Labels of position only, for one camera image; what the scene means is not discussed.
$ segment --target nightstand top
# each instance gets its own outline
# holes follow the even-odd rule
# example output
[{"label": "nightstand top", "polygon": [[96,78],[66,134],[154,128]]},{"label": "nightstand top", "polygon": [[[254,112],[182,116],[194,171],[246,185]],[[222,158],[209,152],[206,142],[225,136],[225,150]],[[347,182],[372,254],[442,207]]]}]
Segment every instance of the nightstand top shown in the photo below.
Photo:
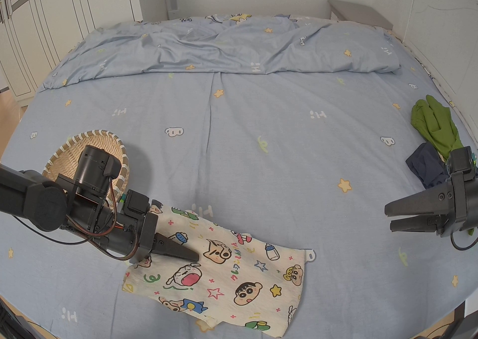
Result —
[{"label": "nightstand top", "polygon": [[357,23],[379,26],[387,30],[393,28],[393,24],[372,7],[341,0],[329,0],[328,2],[332,6],[332,12],[337,15],[339,20],[356,21]]}]

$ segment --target green cloth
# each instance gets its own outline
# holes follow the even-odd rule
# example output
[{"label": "green cloth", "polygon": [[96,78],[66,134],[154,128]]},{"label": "green cloth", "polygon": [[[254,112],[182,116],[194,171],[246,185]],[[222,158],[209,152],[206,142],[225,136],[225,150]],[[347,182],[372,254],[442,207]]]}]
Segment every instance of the green cloth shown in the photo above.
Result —
[{"label": "green cloth", "polygon": [[452,150],[463,148],[457,127],[451,119],[450,108],[441,105],[433,96],[427,95],[426,101],[417,101],[412,108],[410,123],[445,160]]}]

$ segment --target headboard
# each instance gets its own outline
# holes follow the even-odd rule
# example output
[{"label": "headboard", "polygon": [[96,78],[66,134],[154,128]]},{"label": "headboard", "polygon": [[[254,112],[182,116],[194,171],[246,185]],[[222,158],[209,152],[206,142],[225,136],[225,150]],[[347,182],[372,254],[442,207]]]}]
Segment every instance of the headboard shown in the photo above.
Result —
[{"label": "headboard", "polygon": [[478,0],[403,0],[394,31],[456,106],[477,144]]}]

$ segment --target wicker basket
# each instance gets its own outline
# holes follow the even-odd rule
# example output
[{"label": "wicker basket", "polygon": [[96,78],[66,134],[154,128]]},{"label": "wicker basket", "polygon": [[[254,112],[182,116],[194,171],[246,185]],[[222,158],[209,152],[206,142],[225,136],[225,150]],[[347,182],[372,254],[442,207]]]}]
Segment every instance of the wicker basket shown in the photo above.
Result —
[{"label": "wicker basket", "polygon": [[[59,173],[73,178],[76,167],[78,166],[78,158],[87,145],[104,149],[121,162],[119,176],[113,180],[114,198],[118,202],[128,184],[129,165],[126,148],[119,137],[113,132],[94,130],[77,134],[73,138],[68,139],[66,143],[60,146],[60,149],[53,153],[53,156],[48,160],[48,163],[43,169],[42,174],[53,181],[57,179]],[[108,191],[107,199],[111,204],[111,191]]]}]

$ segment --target navy cloth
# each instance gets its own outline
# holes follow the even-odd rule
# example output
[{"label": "navy cloth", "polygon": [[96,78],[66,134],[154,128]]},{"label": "navy cloth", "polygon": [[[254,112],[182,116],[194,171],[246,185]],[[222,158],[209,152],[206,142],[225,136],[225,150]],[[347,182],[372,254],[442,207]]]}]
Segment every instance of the navy cloth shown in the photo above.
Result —
[{"label": "navy cloth", "polygon": [[405,162],[420,179],[425,189],[442,184],[449,177],[445,163],[429,142],[421,144]]}]

